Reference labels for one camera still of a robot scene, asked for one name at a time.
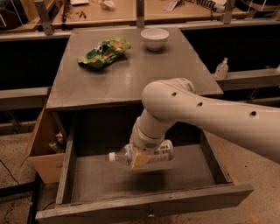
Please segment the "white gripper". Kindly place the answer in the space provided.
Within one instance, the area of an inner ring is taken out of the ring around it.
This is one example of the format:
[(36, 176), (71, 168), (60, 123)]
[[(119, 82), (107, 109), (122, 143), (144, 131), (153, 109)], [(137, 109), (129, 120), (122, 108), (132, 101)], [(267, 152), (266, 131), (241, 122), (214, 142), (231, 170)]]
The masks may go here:
[(151, 159), (151, 154), (145, 151), (154, 151), (164, 141), (163, 137), (151, 138), (146, 136), (137, 123), (132, 128), (129, 142), (137, 149), (133, 152), (133, 159), (130, 169), (139, 170), (145, 167)]

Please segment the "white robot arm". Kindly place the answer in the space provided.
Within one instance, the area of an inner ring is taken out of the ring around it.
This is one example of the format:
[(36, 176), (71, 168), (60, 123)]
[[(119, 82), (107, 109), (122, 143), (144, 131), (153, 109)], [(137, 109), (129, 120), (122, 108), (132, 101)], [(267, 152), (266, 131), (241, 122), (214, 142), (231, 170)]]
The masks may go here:
[(148, 164), (151, 153), (177, 122), (189, 123), (280, 163), (280, 109), (199, 96), (185, 78), (156, 80), (142, 92), (143, 113), (130, 142), (132, 168)]

